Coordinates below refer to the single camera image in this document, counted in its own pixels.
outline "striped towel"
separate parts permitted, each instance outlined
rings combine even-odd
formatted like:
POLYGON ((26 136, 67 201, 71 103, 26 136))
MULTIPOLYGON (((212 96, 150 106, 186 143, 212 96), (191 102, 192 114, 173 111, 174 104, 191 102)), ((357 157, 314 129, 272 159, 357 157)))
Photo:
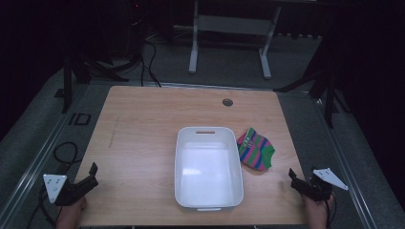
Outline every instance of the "striped towel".
POLYGON ((246 134, 237 140, 239 157, 243 164, 248 167, 264 171, 271 167, 271 157, 274 154, 274 147, 270 141, 249 128, 246 134))

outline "round hole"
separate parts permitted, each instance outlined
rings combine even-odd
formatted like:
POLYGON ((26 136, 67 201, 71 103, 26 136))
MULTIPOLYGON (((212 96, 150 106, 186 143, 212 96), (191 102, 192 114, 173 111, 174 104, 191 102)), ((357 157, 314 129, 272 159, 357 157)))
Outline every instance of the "round hole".
POLYGON ((223 104, 224 104, 226 107, 230 107, 230 106, 233 105, 233 101, 232 101, 232 99, 230 99, 230 98, 225 98, 225 99, 223 100, 223 104))

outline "gray floor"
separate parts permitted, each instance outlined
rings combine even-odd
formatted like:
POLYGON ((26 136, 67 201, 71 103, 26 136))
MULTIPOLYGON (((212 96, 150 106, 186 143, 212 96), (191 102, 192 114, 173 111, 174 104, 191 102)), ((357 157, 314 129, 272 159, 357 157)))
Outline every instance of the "gray floor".
MULTIPOLYGON (((160 43, 157 36, 150 40, 158 50, 152 70, 163 87, 203 85, 244 90, 271 90, 300 78, 320 42, 311 38, 274 38, 267 55, 272 78, 266 80, 262 78, 257 50, 251 47, 219 46, 211 40, 202 40, 198 71, 189 74, 189 36, 179 37, 174 44, 160 43)), ((145 46, 147 62, 152 53, 152 47, 145 46)), ((123 73, 122 76, 131 79, 124 84, 138 86, 140 68, 123 73)), ((108 90, 117 84, 99 77, 95 77, 90 85, 74 84, 75 103, 67 114, 61 114, 63 101, 53 95, 62 87, 62 82, 61 72, 50 78, 0 143, 0 204, 3 209, 0 219, 10 217, 7 219, 10 228, 27 225, 37 204, 40 176, 58 167, 58 162, 52 157, 52 150, 57 144, 72 141, 78 147, 78 157, 83 156, 108 90), (91 115, 89 125, 70 125, 73 113, 91 115), (36 170, 33 166, 30 170, 37 156, 43 158, 44 165, 36 170), (34 171, 32 179, 24 179, 32 175, 26 174, 26 171, 34 171)), ((338 208, 332 228, 405 228, 404 212, 396 202, 354 118, 345 114, 337 105, 338 113, 333 115, 334 129, 329 129, 322 118, 322 104, 310 99, 305 93, 309 88, 310 83, 294 92, 279 94, 279 98, 306 177, 310 176, 312 165, 331 168, 351 187, 349 192, 335 189, 338 208)), ((69 158, 72 148, 63 147, 60 153, 69 158)), ((71 179, 75 177, 77 169, 78 164, 69 173, 71 179)), ((53 206, 47 204, 46 207, 54 212, 53 206)), ((37 213, 32 228, 48 227, 51 228, 45 218, 37 213)), ((259 227, 307 228, 306 225, 259 227)))

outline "container handle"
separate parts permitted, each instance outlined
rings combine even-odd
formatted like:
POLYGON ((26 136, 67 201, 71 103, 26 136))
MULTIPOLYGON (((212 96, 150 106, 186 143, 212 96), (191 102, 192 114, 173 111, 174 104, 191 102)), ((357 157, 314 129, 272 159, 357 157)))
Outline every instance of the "container handle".
POLYGON ((222 208, 197 208, 199 212, 213 212, 213 211, 221 211, 222 208))

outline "table leg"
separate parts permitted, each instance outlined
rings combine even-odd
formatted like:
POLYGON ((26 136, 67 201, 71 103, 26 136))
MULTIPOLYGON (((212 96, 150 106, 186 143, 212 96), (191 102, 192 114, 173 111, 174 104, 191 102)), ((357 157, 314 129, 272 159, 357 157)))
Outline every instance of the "table leg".
POLYGON ((260 56, 260 61, 262 63, 262 69, 263 69, 263 77, 266 79, 271 78, 270 67, 268 66, 268 60, 267 60, 267 51, 268 51, 268 47, 270 46, 271 38, 273 37, 274 30, 277 25, 277 20, 280 15, 280 11, 281 11, 281 7, 277 7, 274 12, 273 20, 271 21, 271 23, 268 27, 268 33, 266 35, 266 43, 261 49, 259 49, 259 56, 260 56))
POLYGON ((199 55, 199 43, 198 43, 198 20, 199 20, 199 1, 194 1, 194 26, 193 26, 193 47, 191 49, 190 66, 188 68, 189 73, 195 73, 197 71, 197 58, 199 55))

